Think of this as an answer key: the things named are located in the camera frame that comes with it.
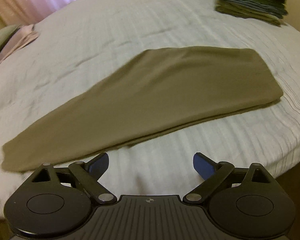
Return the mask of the olive brown pants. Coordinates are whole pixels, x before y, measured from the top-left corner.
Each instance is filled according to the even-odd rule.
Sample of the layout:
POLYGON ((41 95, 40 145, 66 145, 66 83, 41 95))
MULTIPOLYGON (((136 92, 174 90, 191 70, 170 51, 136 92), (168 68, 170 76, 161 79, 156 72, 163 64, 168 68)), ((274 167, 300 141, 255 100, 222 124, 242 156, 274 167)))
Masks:
POLYGON ((252 49, 149 49, 3 146, 2 169, 35 170, 268 106, 283 90, 252 49))

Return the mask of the mauve pillow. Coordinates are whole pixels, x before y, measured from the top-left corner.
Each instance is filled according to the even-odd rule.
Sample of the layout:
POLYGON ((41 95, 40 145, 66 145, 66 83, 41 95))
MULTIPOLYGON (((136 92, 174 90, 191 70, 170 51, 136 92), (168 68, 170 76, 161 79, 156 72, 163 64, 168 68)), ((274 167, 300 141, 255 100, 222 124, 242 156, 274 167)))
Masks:
POLYGON ((39 32, 34 29, 34 24, 20 25, 18 31, 10 38, 0 52, 0 64, 17 50, 24 48, 39 37, 39 32))

